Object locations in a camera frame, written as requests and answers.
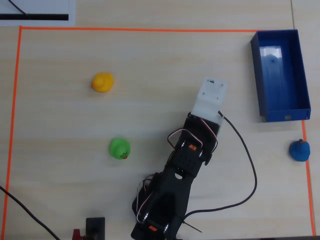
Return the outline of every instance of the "orange boundary line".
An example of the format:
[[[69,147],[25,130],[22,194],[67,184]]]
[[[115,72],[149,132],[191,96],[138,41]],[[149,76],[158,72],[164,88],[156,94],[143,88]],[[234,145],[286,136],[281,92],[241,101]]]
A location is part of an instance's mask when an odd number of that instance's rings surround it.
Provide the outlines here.
[[[82,31],[123,31],[123,32],[170,32],[170,33],[255,33],[255,29],[163,29],[125,27],[47,27],[22,26],[24,30],[82,30]]]
[[[9,191],[10,172],[11,172],[11,159],[12,159],[12,148],[14,139],[14,126],[15,126],[15,110],[16,110],[16,96],[17,96],[17,84],[18,84],[18,71],[19,71],[19,59],[20,59],[20,48],[21,48],[21,36],[22,30],[79,30],[79,31],[122,31],[122,32],[168,32],[168,33],[255,33],[257,29],[165,29],[165,28],[123,28],[123,27],[37,27],[37,26],[19,26],[19,35],[16,51],[15,60],[15,73],[14,73],[14,85],[13,85],[13,96],[12,96],[12,111],[11,111],[11,126],[10,126],[10,140],[9,140],[9,151],[8,151],[8,163],[6,171],[6,183],[5,189]],[[307,141],[306,125],[305,121],[301,121],[303,140]],[[310,177],[310,166],[309,160],[305,162],[306,167],[306,178],[308,185],[308,199],[309,199],[309,210],[310,210],[310,221],[312,236],[316,236],[315,227],[315,216],[313,209],[313,196],[311,187]],[[3,206],[3,218],[2,218],[2,230],[1,240],[5,240],[6,220],[7,220],[7,208],[8,208],[8,195],[4,196]]]
[[[303,140],[307,141],[307,131],[306,131],[305,120],[302,120],[301,124],[302,124]],[[314,216],[314,202],[312,199],[312,187],[311,187],[311,175],[310,175],[309,160],[307,160],[305,162],[305,169],[306,169],[306,181],[308,184],[308,198],[309,198],[311,230],[312,230],[312,236],[315,237],[316,236],[316,224],[315,224],[315,216]]]
[[[22,27],[19,26],[18,45],[17,45],[17,49],[16,49],[16,59],[15,59],[13,96],[12,96],[9,152],[8,152],[8,163],[7,163],[7,169],[6,169],[6,182],[5,182],[5,190],[7,190],[7,191],[9,191],[11,158],[12,158],[12,145],[13,145],[13,141],[14,141],[15,111],[16,111],[16,96],[17,96],[17,83],[18,83],[18,70],[19,70],[19,58],[20,58],[20,47],[21,47],[21,35],[22,35]],[[3,206],[3,217],[2,217],[1,240],[5,240],[7,208],[8,208],[8,195],[5,194],[4,195],[4,206]]]

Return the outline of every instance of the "yellow rubber duck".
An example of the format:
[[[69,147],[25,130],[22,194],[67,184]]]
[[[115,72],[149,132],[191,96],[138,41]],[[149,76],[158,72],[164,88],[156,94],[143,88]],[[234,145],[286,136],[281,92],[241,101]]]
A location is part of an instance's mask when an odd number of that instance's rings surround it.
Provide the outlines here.
[[[99,93],[106,93],[112,88],[114,77],[108,72],[99,72],[94,76],[91,86]]]

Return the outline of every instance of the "black cable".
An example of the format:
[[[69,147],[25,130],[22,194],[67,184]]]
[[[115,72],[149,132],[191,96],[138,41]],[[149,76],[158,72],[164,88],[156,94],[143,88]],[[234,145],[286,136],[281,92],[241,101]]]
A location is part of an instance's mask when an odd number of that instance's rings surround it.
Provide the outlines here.
[[[9,1],[9,3],[11,3],[17,10],[19,10],[20,13],[28,16],[27,13],[25,13],[24,11],[22,11],[22,10],[21,10],[17,5],[15,5],[11,0],[8,0],[8,1]]]
[[[19,204],[23,210],[26,211],[27,214],[30,215],[30,217],[33,218],[33,220],[35,220],[38,224],[40,224],[45,230],[47,230],[51,235],[52,237],[54,237],[56,240],[60,240],[60,238],[55,235],[55,233],[53,231],[50,230],[50,228],[48,228],[42,221],[40,221],[38,218],[35,217],[35,215],[33,215],[29,209],[22,204],[22,202],[20,202],[18,199],[15,198],[15,196],[13,196],[10,192],[8,192],[7,190],[5,190],[2,186],[0,186],[0,189],[5,193],[7,194],[10,198],[12,198],[17,204]]]
[[[186,225],[188,225],[189,227],[193,228],[194,230],[197,230],[198,232],[202,233],[202,231],[200,231],[198,228],[190,225],[189,223],[186,223],[185,221],[183,221],[182,223],[183,223],[183,224],[186,224]]]
[[[239,206],[241,204],[244,204],[246,201],[248,201],[252,196],[253,194],[255,193],[256,189],[257,189],[257,174],[256,174],[256,169],[255,169],[255,166],[254,166],[254,163],[252,162],[252,159],[251,159],[251,156],[250,156],[250,153],[249,153],[249,150],[247,148],[247,145],[244,141],[244,139],[242,138],[242,136],[240,135],[240,133],[238,132],[238,130],[236,129],[236,127],[229,121],[228,118],[226,118],[220,111],[218,112],[219,115],[221,117],[224,117],[224,119],[228,122],[228,124],[230,124],[230,126],[233,128],[233,130],[236,132],[236,134],[239,136],[243,146],[244,146],[244,149],[246,151],[246,154],[248,155],[249,157],[249,160],[250,160],[250,163],[251,163],[251,166],[252,166],[252,170],[253,170],[253,175],[254,175],[254,188],[252,190],[252,192],[250,193],[250,195],[243,201],[241,202],[238,202],[238,203],[235,203],[235,204],[232,204],[232,205],[228,205],[228,206],[223,206],[223,207],[219,207],[219,208],[213,208],[213,209],[202,209],[202,210],[195,210],[195,211],[191,211],[189,213],[187,213],[183,220],[185,220],[187,217],[189,217],[190,215],[192,214],[198,214],[198,213],[211,213],[211,212],[216,212],[216,211],[220,211],[220,210],[224,210],[224,209],[229,209],[229,208],[233,208],[233,207],[236,207],[236,206]]]

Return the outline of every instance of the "white wire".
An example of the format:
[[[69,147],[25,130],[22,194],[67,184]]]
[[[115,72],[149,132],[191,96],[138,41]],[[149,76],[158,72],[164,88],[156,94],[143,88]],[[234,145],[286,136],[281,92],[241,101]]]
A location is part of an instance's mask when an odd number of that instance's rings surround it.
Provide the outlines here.
[[[139,211],[136,213],[136,220],[141,223],[138,219],[138,216],[139,216],[139,213],[140,213],[140,210],[141,208],[143,207],[143,205],[148,201],[148,199],[150,198],[150,196],[152,195],[152,193],[150,193],[150,195],[146,198],[146,200],[144,200],[144,202],[141,204],[140,208],[139,208]]]
[[[192,135],[192,137],[194,137],[194,138],[201,144],[201,147],[204,145],[199,138],[197,138],[194,134],[192,134],[192,132],[190,132],[189,130],[187,130],[187,129],[185,129],[185,128],[179,128],[178,130],[174,131],[173,133],[171,133],[171,134],[168,136],[168,139],[171,138],[171,137],[172,137],[173,135],[175,135],[176,133],[178,133],[178,132],[180,132],[180,131],[183,131],[183,130],[185,130],[185,131],[187,131],[188,133],[190,133],[190,134]]]
[[[152,179],[151,178],[145,178],[142,182],[143,182],[143,189],[144,191],[147,191],[146,189],[146,181],[151,181]]]
[[[148,175],[145,179],[147,179],[147,178],[149,178],[149,177],[151,177],[151,176],[154,176],[154,174],[150,174],[150,175]],[[144,183],[144,180],[142,180],[141,182],[139,182],[139,185],[138,185],[138,187],[136,188],[136,205],[135,205],[135,212],[137,212],[138,211],[138,201],[139,201],[139,187],[140,187],[140,184],[141,183]]]
[[[216,150],[216,148],[218,147],[218,138],[217,138],[216,134],[214,133],[214,131],[212,131],[212,129],[209,127],[209,125],[202,118],[200,118],[200,120],[203,122],[203,124],[206,126],[206,128],[209,129],[209,131],[213,134],[213,136],[215,138],[216,144],[211,151],[211,154],[212,154]]]

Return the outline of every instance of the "blue tray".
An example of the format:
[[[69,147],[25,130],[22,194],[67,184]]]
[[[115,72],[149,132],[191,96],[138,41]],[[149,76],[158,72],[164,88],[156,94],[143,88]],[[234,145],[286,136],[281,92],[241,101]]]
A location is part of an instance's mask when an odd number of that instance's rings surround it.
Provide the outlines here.
[[[251,49],[260,115],[266,122],[310,119],[298,31],[258,31]]]

